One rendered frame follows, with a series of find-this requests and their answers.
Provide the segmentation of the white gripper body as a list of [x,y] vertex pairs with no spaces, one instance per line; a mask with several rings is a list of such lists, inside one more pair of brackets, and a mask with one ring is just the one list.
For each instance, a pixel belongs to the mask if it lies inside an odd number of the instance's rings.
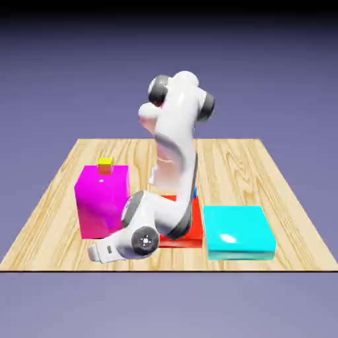
[[178,169],[171,160],[157,158],[148,183],[161,190],[176,191],[179,178]]

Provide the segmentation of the small yellow cube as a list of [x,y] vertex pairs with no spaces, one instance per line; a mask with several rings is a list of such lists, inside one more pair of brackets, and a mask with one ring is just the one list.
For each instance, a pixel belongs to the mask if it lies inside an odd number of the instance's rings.
[[99,158],[98,159],[98,173],[103,176],[109,176],[112,174],[112,170],[114,168],[114,160],[113,158]]

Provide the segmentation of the large red box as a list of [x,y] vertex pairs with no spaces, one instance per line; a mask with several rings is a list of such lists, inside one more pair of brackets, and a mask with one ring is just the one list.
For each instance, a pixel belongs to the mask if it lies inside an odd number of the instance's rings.
[[171,240],[160,235],[160,248],[202,248],[203,245],[203,222],[198,196],[193,199],[191,228],[188,233],[178,240]]

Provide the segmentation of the large magenta box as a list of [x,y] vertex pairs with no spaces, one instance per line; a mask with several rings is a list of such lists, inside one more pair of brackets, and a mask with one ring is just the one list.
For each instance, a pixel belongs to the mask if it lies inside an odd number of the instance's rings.
[[115,165],[109,175],[85,166],[75,186],[83,239],[101,239],[121,230],[121,214],[130,196],[129,167]]

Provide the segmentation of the large cyan box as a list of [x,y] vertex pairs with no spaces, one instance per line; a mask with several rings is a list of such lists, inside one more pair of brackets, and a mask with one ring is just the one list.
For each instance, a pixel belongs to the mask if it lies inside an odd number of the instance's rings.
[[260,206],[204,206],[209,260],[272,260],[276,239]]

